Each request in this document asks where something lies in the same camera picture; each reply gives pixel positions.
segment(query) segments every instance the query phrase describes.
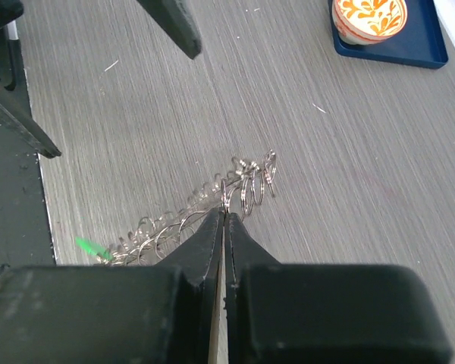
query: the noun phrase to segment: gray wood-grain table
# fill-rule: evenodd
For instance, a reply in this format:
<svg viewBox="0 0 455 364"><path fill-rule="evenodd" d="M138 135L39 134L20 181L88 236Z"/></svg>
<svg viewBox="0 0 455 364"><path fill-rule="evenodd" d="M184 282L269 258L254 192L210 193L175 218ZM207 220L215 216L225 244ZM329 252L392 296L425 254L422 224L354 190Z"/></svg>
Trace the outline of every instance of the gray wood-grain table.
<svg viewBox="0 0 455 364"><path fill-rule="evenodd" d="M278 196L252 236L282 262L413 268L455 347L449 39L438 71L382 64L336 54L325 0L191 0L191 61L133 0L25 4L33 116L64 152L41 161L60 264L92 262L75 237L115 243L273 148Z"/></svg>

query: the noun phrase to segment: white bowl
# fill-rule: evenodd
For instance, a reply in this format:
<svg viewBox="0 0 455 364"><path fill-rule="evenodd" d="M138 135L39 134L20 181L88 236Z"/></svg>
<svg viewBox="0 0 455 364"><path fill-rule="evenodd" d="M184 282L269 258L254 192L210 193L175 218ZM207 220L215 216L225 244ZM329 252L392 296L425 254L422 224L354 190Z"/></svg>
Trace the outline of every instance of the white bowl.
<svg viewBox="0 0 455 364"><path fill-rule="evenodd" d="M408 19L404 0L334 0L331 12L339 37L361 46L395 36Z"/></svg>

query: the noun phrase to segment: black metal frame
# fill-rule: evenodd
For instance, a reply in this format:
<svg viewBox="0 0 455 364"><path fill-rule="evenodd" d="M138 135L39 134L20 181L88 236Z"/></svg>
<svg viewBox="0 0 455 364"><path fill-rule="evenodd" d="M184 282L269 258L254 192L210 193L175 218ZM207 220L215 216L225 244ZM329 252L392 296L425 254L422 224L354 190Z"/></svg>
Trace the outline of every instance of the black metal frame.
<svg viewBox="0 0 455 364"><path fill-rule="evenodd" d="M23 13L24 6L20 0L0 0L0 29L3 29L8 23L17 19ZM14 131L46 158L59 157L61 152L58 147L31 118L28 110L29 105L24 108L10 93L16 87L16 79L20 77L20 72L23 72L23 67L20 67L21 64L17 64L17 61L21 60L18 39L10 40L8 45L12 82L6 87L0 84L0 124Z"/></svg>
<svg viewBox="0 0 455 364"><path fill-rule="evenodd" d="M0 30L0 93L30 117L20 41L9 40L5 29ZM0 122L0 276L10 267L54 264L37 152Z"/></svg>

